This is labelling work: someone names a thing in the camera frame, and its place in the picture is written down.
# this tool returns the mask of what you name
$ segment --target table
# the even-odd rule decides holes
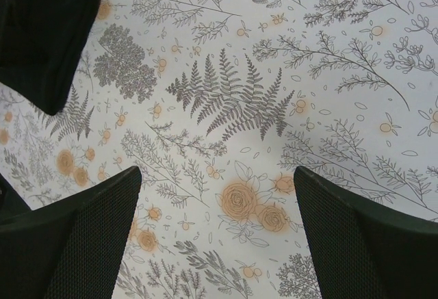
[[[102,0],[64,112],[0,88],[33,208],[131,165],[114,298],[321,298],[298,165],[438,218],[438,0]]]

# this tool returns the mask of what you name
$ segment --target floral tablecloth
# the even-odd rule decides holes
[[[438,218],[437,11],[102,0],[61,114],[0,88],[1,172],[36,209],[140,167],[114,298],[321,298],[296,166]]]

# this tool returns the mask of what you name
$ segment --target flower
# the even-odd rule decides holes
[[[12,121],[12,112],[11,111],[6,112],[6,114],[5,114],[5,121],[6,122],[11,122]]]
[[[222,210],[235,220],[247,219],[256,205],[254,191],[241,183],[228,186],[222,194]]]
[[[294,178],[291,176],[281,177],[275,182],[275,190],[281,193],[290,194],[295,190]]]
[[[99,11],[97,12],[97,18],[99,20],[105,20],[112,11],[112,4],[109,0],[102,0],[101,5],[99,6]]]
[[[9,140],[9,132],[6,129],[0,130],[0,143],[6,145]]]
[[[271,232],[279,232],[283,229],[287,222],[287,216],[284,209],[276,207],[261,207],[258,206],[260,212],[257,214],[259,223]]]
[[[129,229],[129,235],[128,235],[129,239],[132,239],[136,235],[137,229],[138,229],[137,218],[134,217],[134,219],[132,220],[131,229]]]
[[[152,252],[157,247],[158,241],[154,233],[147,231],[142,231],[137,236],[138,244],[142,247],[143,250]]]
[[[59,172],[64,176],[68,176],[73,172],[75,167],[75,159],[69,150],[62,150],[56,159],[56,166]]]
[[[93,148],[89,148],[86,152],[85,152],[85,157],[90,160],[93,161],[94,157],[96,156],[96,152],[94,151]]]
[[[151,208],[148,210],[149,218],[154,221],[158,221],[162,218],[162,211],[160,208]]]
[[[79,186],[85,186],[88,183],[88,172],[84,168],[80,167],[73,173],[73,178]]]

